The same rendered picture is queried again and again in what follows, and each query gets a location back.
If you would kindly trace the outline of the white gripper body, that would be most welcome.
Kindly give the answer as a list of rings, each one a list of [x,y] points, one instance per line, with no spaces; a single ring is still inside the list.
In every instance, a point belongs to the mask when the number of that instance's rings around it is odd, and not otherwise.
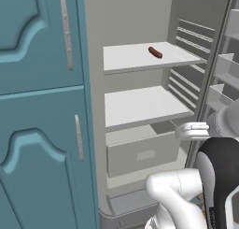
[[[209,138],[209,125],[206,122],[186,122],[175,129],[179,140],[203,140]]]

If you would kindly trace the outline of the white fridge shelf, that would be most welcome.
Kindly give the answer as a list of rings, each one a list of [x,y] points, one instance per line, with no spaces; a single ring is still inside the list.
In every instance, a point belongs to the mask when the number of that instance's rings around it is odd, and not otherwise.
[[[148,48],[162,53],[156,58]],[[203,64],[205,59],[168,42],[153,42],[104,47],[104,73],[114,75],[174,66]]]
[[[162,86],[105,94],[105,130],[166,122],[193,112]]]

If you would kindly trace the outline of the open fridge door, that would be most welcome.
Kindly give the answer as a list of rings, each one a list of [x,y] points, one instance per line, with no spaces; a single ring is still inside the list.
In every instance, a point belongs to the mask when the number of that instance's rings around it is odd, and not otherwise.
[[[209,135],[239,140],[239,0],[229,0],[198,117]]]

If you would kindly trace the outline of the brown sausage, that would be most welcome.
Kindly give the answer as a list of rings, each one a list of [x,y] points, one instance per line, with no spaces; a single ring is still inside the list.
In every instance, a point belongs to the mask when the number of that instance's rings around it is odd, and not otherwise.
[[[155,56],[156,58],[161,59],[162,58],[162,53],[160,53],[159,51],[155,50],[153,47],[149,47],[148,51]]]

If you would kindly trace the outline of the teal cupboard door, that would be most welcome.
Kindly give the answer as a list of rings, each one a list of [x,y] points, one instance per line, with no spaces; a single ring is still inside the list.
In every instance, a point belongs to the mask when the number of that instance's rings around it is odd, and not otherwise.
[[[79,85],[83,68],[77,0],[66,0],[73,56],[68,69],[60,0],[0,0],[0,94]]]
[[[82,86],[0,96],[0,229],[97,229]]]

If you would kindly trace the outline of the white fridge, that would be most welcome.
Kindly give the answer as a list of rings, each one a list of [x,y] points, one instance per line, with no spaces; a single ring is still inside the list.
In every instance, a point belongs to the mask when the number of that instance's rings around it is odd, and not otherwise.
[[[175,229],[148,176],[239,138],[239,0],[85,0],[100,229]]]

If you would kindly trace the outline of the white fridge drawer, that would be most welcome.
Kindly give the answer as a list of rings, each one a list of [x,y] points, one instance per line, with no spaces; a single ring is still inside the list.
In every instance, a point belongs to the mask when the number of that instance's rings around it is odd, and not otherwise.
[[[110,178],[176,160],[179,141],[171,121],[106,134],[107,173]]]

